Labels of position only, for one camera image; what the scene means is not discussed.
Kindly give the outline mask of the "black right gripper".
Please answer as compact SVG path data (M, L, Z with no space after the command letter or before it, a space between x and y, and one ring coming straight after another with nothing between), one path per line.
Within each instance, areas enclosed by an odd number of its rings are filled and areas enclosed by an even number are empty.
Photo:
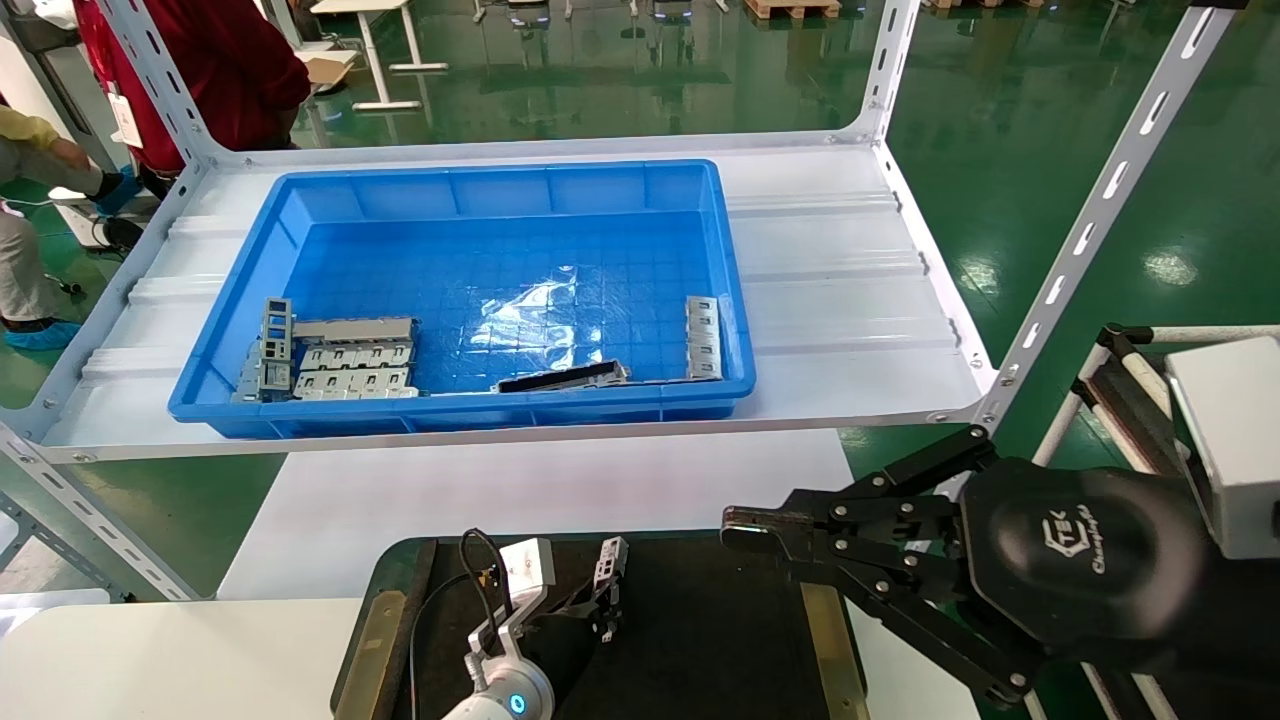
M1047 653L1133 666L1171 657L1219 564L1189 487L1121 468L1056 470L1015 457L986 469L997 456L988 430L970 425L840 489L791 489L774 509L731 505L719 539L790 560L794 579L835 588L1005 708L1032 693L1037 660L983 641L882 568L812 561L818 548L948 539L961 516L973 589ZM957 501L940 493L969 471L978 473Z

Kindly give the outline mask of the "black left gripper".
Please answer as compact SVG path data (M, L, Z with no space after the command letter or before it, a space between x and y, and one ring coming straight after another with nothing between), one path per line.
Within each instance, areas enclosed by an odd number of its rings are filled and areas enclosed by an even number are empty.
M596 641L608 644L620 628L621 612L599 612L605 591L581 585L554 607L539 610L525 623L526 650L582 650L586 615Z

